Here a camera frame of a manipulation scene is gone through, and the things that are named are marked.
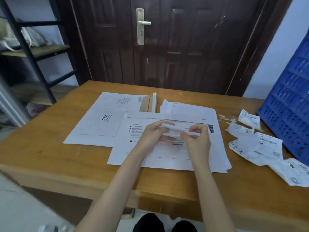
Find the person's right hand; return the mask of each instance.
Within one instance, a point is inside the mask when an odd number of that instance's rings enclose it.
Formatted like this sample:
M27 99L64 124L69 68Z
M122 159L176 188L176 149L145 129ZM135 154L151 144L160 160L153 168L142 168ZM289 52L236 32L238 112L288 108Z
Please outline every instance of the person's right hand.
M211 148L211 141L208 135L208 127L206 125L192 125L189 132L200 133L197 135L188 135L181 132L180 136L187 145L190 160L193 167L197 165L207 165L209 167L209 151Z

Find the person's left hand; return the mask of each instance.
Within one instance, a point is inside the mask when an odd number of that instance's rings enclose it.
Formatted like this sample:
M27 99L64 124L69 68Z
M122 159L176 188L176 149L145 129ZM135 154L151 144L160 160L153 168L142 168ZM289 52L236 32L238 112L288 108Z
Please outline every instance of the person's left hand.
M173 144L173 141L176 140L176 138L162 135L164 133L168 133L169 131L168 128L160 127L160 125L163 123L175 125L172 122L164 120L160 120L150 125L147 125L143 134L141 135L141 138L134 147L135 150L144 155L144 158L150 155L155 146L170 146Z

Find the black pants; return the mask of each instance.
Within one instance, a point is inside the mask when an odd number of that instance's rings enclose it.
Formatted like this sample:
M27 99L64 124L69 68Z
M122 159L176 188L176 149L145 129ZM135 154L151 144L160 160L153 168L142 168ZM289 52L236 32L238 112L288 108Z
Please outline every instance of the black pants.
M162 221L154 214L147 213L139 219L134 226L133 232L164 232ZM172 232L197 232L195 226L188 221L177 222Z

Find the hand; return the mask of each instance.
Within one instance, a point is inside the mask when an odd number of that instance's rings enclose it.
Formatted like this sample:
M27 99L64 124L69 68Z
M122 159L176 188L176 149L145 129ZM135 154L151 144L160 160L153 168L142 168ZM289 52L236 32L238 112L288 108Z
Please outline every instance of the hand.
M168 128L160 127L160 125L163 123L175 125L172 122L164 120L160 120L150 125L147 125L143 134L141 135L141 138L134 147L135 150L144 155L144 158L150 155L155 146L170 146L173 144L173 141L176 140L176 138L162 135L164 133L168 133L169 131Z
M207 125L192 125L189 132L200 133L197 135L188 135L185 132L181 132L180 136L187 145L190 160L193 168L199 164L203 164L209 167L209 151L211 148L211 141L208 135Z

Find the white wall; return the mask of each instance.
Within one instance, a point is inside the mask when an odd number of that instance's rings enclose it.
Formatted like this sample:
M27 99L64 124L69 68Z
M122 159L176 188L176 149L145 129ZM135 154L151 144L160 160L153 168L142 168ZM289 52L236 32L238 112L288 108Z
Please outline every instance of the white wall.
M308 27L309 0L293 0L243 97L267 97Z
M48 0L6 0L10 10L17 19L23 21L52 21L55 16ZM34 29L54 44L63 44L63 40L57 26L34 27ZM28 68L27 79L38 81L28 59L23 59ZM52 81L72 71L72 65L68 54L60 54L38 62L46 80ZM60 84L78 86L75 76L72 76Z

